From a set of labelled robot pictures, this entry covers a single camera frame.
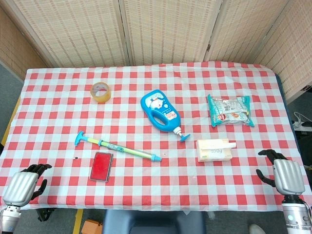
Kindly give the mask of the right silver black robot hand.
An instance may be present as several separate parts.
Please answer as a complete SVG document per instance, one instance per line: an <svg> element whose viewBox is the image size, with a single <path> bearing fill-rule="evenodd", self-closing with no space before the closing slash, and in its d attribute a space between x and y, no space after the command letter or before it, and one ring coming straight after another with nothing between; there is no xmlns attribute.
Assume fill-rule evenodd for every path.
<svg viewBox="0 0 312 234"><path fill-rule="evenodd" d="M274 179L265 177L259 169L256 169L262 182L276 188L282 195L301 195L305 192L303 176L297 162L287 159L273 149L262 150L258 155L266 156L273 166Z"/></svg>

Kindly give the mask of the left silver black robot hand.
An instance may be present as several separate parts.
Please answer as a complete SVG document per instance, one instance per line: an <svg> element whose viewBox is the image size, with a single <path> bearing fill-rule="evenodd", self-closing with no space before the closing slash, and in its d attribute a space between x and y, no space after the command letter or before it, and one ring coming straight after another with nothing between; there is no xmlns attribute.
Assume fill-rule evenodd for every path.
<svg viewBox="0 0 312 234"><path fill-rule="evenodd" d="M31 200L42 195L47 186L47 179L42 181L37 191L35 191L35 188L38 179L44 171L50 168L52 168L50 164L32 164L28 168L15 173L4 193L4 203L7 206L24 207Z"/></svg>

